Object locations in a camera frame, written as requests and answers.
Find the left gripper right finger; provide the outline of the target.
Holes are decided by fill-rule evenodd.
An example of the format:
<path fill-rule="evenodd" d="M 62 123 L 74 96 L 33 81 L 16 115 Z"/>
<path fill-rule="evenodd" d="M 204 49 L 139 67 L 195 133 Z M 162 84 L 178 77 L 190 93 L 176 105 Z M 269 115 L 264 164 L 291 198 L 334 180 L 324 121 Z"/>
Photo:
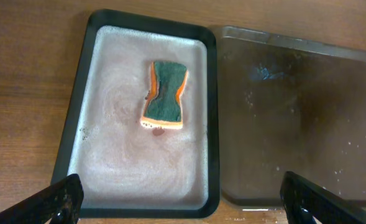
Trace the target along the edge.
<path fill-rule="evenodd" d="M 292 171 L 285 173 L 280 197 L 289 224 L 366 224 L 366 210 L 350 204 Z"/>

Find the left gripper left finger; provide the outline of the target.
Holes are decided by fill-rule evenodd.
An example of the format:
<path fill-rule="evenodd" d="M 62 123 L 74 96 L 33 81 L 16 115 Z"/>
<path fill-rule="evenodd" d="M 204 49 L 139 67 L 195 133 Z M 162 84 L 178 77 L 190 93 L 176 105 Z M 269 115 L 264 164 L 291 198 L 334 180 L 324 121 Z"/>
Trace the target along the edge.
<path fill-rule="evenodd" d="M 0 213 L 0 223 L 76 224 L 84 199 L 79 175 L 71 174 Z"/>

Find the orange green sponge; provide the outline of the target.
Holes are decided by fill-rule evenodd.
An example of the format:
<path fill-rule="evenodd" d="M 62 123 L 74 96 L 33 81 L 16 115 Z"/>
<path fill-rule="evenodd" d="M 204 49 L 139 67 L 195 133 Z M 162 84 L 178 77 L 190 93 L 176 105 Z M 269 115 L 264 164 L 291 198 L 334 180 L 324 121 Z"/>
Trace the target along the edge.
<path fill-rule="evenodd" d="M 189 76 L 181 63 L 156 60 L 150 66 L 150 90 L 140 123 L 144 128 L 181 129 L 181 96 Z"/>

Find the small metal tray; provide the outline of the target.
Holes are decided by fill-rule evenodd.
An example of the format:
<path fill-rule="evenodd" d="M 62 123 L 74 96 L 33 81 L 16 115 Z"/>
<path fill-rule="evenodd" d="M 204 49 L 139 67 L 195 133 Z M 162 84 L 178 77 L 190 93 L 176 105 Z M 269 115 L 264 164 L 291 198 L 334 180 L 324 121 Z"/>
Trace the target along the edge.
<path fill-rule="evenodd" d="M 144 128 L 150 66 L 189 71 L 181 129 Z M 77 174 L 83 218 L 205 218 L 220 201 L 216 38 L 206 27 L 90 15 L 52 182 Z"/>

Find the large dark brown tray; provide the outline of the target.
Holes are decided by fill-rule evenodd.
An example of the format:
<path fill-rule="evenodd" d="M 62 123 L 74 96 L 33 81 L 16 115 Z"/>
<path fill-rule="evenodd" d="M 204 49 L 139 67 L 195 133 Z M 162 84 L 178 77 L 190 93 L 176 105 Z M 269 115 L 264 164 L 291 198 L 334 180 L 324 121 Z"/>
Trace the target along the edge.
<path fill-rule="evenodd" d="M 214 33 L 223 199 L 279 207 L 292 171 L 366 207 L 366 51 L 232 26 Z"/>

